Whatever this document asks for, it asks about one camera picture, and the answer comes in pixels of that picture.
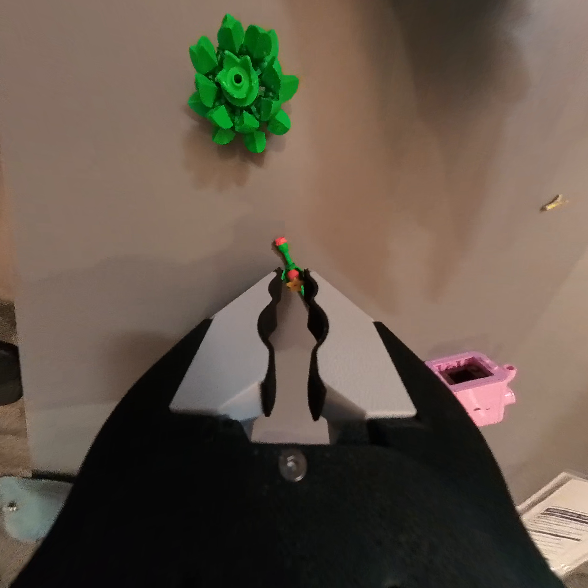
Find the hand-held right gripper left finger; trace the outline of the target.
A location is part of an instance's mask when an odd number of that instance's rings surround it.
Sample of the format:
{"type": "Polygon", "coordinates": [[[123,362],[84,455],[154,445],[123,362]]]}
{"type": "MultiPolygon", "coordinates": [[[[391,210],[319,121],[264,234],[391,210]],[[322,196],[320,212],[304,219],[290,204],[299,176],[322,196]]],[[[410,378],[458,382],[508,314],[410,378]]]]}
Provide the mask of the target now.
{"type": "Polygon", "coordinates": [[[274,270],[225,305],[206,333],[170,404],[173,413],[228,418],[248,439],[275,404],[275,350],[281,271],[274,270]]]}

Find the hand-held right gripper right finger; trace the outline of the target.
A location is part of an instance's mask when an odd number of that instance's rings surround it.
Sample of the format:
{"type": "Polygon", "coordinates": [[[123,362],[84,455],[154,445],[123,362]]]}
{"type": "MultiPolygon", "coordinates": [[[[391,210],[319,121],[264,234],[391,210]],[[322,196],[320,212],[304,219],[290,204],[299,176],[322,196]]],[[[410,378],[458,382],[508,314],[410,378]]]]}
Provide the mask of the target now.
{"type": "Polygon", "coordinates": [[[329,443],[349,424],[415,417],[375,320],[312,270],[305,270],[304,302],[315,339],[308,406],[313,420],[326,422],[329,443]]]}

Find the green toy stem red tip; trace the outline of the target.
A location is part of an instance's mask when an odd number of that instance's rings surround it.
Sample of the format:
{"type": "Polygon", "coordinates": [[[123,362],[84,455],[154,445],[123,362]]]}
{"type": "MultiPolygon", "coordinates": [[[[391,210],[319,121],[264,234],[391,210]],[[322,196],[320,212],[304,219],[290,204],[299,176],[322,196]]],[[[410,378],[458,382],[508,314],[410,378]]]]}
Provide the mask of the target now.
{"type": "Polygon", "coordinates": [[[303,277],[303,280],[304,280],[304,291],[303,291],[303,295],[301,293],[299,293],[299,292],[292,292],[292,293],[298,294],[300,296],[300,298],[302,300],[304,300],[305,299],[305,282],[306,282],[306,271],[305,271],[305,269],[301,268],[293,260],[293,258],[291,256],[291,253],[290,253],[289,242],[288,242],[288,240],[285,237],[276,238],[273,241],[273,245],[274,245],[277,253],[281,257],[282,262],[283,262],[283,269],[281,270],[281,282],[282,282],[282,284],[286,286],[285,278],[284,278],[284,275],[285,275],[286,271],[288,271],[290,269],[298,269],[300,271],[301,276],[303,277]]]}

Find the pink toy block figure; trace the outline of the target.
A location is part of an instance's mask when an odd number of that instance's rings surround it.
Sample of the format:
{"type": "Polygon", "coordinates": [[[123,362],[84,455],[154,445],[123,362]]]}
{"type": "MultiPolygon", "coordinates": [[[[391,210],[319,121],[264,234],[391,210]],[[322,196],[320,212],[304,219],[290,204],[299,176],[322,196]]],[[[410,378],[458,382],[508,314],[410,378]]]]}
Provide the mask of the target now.
{"type": "Polygon", "coordinates": [[[497,364],[480,352],[464,352],[425,362],[461,403],[479,428],[499,423],[505,408],[516,403],[512,364],[497,364]]]}

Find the dark rounded object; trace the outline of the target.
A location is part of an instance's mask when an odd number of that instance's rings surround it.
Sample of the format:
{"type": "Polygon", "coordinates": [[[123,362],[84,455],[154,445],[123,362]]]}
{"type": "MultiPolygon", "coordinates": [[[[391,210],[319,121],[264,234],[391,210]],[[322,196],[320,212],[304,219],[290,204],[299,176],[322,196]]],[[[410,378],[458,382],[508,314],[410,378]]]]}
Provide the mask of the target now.
{"type": "Polygon", "coordinates": [[[11,405],[22,397],[19,348],[1,341],[1,406],[11,405]]]}

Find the pale blue round object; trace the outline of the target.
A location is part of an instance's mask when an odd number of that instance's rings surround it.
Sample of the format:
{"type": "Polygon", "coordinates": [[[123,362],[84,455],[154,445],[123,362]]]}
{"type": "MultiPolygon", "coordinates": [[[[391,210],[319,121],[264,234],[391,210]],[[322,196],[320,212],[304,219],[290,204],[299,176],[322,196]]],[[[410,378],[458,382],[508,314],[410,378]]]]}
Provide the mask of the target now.
{"type": "Polygon", "coordinates": [[[1,477],[1,521],[21,543],[43,540],[58,517],[72,484],[32,477],[1,477]]]}

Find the printed white paper sheets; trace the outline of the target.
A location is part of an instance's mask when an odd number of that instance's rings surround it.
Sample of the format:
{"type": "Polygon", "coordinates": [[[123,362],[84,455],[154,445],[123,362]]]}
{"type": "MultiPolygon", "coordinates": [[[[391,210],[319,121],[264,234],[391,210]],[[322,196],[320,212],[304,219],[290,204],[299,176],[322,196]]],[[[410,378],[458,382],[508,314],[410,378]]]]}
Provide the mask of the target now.
{"type": "Polygon", "coordinates": [[[562,472],[517,506],[547,561],[564,579],[587,567],[587,475],[562,472]]]}

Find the green toy succulent plant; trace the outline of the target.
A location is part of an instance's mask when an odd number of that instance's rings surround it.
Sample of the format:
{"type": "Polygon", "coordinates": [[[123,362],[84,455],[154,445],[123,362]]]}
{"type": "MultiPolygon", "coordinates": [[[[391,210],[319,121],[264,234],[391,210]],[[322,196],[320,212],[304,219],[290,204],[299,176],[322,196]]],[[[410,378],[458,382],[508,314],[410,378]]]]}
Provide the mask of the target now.
{"type": "Polygon", "coordinates": [[[244,28],[227,13],[217,41],[201,36],[189,47],[189,57],[194,91],[187,107],[210,124],[213,143],[226,146],[241,137],[250,153],[260,155],[268,134],[290,131],[283,106],[298,92],[300,80],[284,73],[274,29],[256,24],[244,28]]]}

